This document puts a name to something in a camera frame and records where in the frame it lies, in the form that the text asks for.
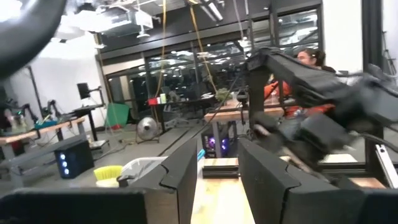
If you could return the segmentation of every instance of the red object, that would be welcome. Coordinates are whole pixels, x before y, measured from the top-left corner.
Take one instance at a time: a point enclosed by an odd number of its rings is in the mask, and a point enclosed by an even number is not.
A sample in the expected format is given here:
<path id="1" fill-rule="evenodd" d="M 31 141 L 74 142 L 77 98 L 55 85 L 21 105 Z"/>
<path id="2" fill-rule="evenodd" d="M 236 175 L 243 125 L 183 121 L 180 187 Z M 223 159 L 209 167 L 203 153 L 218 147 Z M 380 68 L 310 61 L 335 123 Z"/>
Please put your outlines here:
<path id="1" fill-rule="evenodd" d="M 148 99 L 148 105 L 149 105 L 149 106 L 155 106 L 155 105 L 157 105 L 157 98 Z"/>
<path id="2" fill-rule="evenodd" d="M 117 125 L 112 126 L 111 128 L 112 128 L 112 130 L 118 130 L 118 129 L 121 129 L 122 126 L 120 124 L 117 124 Z"/>

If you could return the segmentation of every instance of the person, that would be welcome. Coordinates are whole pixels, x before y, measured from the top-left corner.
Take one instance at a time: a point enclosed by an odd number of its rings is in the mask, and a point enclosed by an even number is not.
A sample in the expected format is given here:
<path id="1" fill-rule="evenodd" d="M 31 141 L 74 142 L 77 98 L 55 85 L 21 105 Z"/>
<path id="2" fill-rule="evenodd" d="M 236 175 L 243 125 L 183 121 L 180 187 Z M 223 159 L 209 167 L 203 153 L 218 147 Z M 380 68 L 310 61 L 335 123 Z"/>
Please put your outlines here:
<path id="1" fill-rule="evenodd" d="M 328 72 L 333 72 L 336 73 L 336 70 L 328 67 L 325 65 L 325 59 L 326 59 L 326 54 L 321 51 L 321 50 L 316 50 L 316 49 L 310 49 L 306 48 L 300 51 L 297 54 L 297 59 L 301 61 L 305 65 L 309 65 L 311 67 L 315 67 L 320 70 L 328 71 Z M 267 85 L 264 87 L 264 96 L 268 97 L 271 95 L 272 91 L 275 91 L 277 96 L 279 96 L 279 87 L 277 87 L 278 82 L 271 83 L 270 85 Z M 292 94 L 292 90 L 288 86 L 287 83 L 283 82 L 283 93 L 284 96 L 289 96 Z M 316 112 L 321 112 L 324 113 L 328 111 L 330 108 L 334 107 L 333 105 L 322 105 L 322 106 L 316 106 L 313 108 L 310 108 L 307 111 L 308 113 L 316 113 Z M 301 108 L 299 106 L 291 106 L 286 108 L 286 116 L 293 116 L 296 111 L 299 111 Z"/>

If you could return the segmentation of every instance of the desktop computer tower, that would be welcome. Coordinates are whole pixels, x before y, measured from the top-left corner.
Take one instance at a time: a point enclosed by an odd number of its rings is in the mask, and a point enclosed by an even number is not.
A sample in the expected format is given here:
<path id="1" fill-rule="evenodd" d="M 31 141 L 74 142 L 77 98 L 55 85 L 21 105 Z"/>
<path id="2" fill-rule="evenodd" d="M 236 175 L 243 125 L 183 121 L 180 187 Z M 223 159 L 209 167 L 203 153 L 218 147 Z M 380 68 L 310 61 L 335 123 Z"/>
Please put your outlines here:
<path id="1" fill-rule="evenodd" d="M 218 129 L 220 131 L 221 139 L 221 156 L 226 157 L 228 155 L 230 145 L 229 145 L 229 125 L 219 125 Z M 205 150 L 206 158 L 216 158 L 216 140 L 213 134 L 213 128 L 210 126 L 201 134 L 201 143 L 203 149 Z"/>
<path id="2" fill-rule="evenodd" d="M 61 178 L 73 179 L 94 167 L 90 144 L 86 139 L 73 142 L 54 151 Z"/>

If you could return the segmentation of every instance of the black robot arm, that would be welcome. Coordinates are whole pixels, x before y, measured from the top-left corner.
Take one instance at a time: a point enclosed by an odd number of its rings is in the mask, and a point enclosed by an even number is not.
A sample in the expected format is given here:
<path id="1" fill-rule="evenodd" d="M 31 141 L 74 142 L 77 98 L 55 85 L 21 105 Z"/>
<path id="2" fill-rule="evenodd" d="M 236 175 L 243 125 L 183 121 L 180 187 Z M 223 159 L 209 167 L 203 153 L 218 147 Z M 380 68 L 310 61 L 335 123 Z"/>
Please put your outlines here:
<path id="1" fill-rule="evenodd" d="M 333 73 L 303 65 L 271 48 L 258 50 L 246 65 L 251 128 L 265 128 L 271 134 L 263 138 L 271 142 L 266 144 L 268 150 L 284 147 L 287 154 L 314 170 L 327 154 L 352 142 L 356 136 L 350 132 L 366 133 L 375 125 L 398 123 L 397 87 L 375 74 L 355 74 L 360 80 L 348 86 Z M 282 82 L 289 85 L 299 106 L 331 103 L 334 108 L 325 114 L 302 114 L 277 124 L 264 114 L 264 85 L 271 74 L 280 88 Z"/>

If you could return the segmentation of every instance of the metal stand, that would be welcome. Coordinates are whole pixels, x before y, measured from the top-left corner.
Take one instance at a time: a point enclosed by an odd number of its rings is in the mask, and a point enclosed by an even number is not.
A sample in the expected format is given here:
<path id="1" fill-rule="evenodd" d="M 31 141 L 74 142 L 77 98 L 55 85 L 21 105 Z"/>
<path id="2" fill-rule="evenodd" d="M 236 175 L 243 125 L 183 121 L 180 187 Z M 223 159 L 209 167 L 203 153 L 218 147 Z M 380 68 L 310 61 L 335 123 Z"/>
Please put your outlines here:
<path id="1" fill-rule="evenodd" d="M 386 184 L 392 189 L 398 188 L 398 174 L 391 162 L 385 145 L 376 145 L 376 155 L 387 181 Z"/>

